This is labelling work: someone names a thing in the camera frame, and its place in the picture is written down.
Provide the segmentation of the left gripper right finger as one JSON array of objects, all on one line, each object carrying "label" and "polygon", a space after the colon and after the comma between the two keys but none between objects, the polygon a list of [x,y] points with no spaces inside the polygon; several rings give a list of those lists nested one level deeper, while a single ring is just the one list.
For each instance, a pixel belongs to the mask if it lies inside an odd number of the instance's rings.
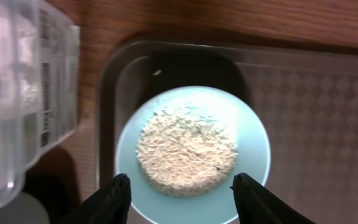
[{"label": "left gripper right finger", "polygon": [[314,224],[244,172],[231,189],[240,224]]}]

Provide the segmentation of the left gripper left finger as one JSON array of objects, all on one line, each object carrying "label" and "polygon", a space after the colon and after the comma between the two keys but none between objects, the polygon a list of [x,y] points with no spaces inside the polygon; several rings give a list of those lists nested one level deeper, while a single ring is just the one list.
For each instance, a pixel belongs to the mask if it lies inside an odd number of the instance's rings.
[{"label": "left gripper left finger", "polygon": [[131,202],[130,178],[126,174],[118,174],[56,223],[126,224]]}]

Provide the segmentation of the light blue rice bowl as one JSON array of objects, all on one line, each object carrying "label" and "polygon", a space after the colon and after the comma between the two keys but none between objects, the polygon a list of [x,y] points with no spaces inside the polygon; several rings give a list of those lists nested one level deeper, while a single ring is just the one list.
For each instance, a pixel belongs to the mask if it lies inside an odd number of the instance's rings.
[{"label": "light blue rice bowl", "polygon": [[265,184],[269,137],[254,110],[216,88],[165,91],[129,118],[115,172],[131,180],[135,223],[230,223],[230,186],[241,172]]}]

